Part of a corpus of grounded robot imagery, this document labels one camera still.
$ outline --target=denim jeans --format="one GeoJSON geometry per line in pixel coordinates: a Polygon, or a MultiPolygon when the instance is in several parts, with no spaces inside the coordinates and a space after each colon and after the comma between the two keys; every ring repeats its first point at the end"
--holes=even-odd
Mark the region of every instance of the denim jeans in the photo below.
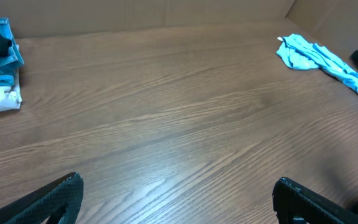
{"type": "Polygon", "coordinates": [[[0,18],[0,34],[12,40],[12,46],[8,49],[8,56],[0,58],[0,86],[13,86],[15,69],[22,66],[24,61],[17,50],[8,18],[0,18]]]}

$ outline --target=blue cloth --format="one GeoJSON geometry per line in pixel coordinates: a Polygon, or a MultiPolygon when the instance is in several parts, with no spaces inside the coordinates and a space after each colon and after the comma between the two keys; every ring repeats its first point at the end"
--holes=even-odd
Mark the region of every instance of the blue cloth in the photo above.
{"type": "Polygon", "coordinates": [[[311,44],[298,34],[282,39],[277,55],[286,66],[296,70],[320,68],[358,94],[358,73],[326,47],[311,44]]]}
{"type": "Polygon", "coordinates": [[[12,46],[8,49],[8,56],[0,58],[0,86],[13,86],[15,69],[22,66],[24,61],[17,49],[8,18],[0,18],[0,34],[12,40],[12,46]]]}

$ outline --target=white cloth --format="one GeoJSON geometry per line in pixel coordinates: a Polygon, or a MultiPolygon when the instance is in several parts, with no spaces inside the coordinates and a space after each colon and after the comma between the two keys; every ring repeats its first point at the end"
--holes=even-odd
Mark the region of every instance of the white cloth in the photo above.
{"type": "Polygon", "coordinates": [[[14,75],[14,86],[0,86],[0,111],[20,109],[22,96],[19,86],[19,70],[14,75]]]}

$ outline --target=table surface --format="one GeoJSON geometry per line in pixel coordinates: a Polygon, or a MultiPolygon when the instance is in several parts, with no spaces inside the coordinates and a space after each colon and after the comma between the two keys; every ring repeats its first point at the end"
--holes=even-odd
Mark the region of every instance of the table surface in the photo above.
{"type": "Polygon", "coordinates": [[[20,111],[0,113],[0,207],[69,173],[77,223],[276,223],[287,176],[358,200],[358,96],[288,69],[292,22],[17,40],[20,111]]]}

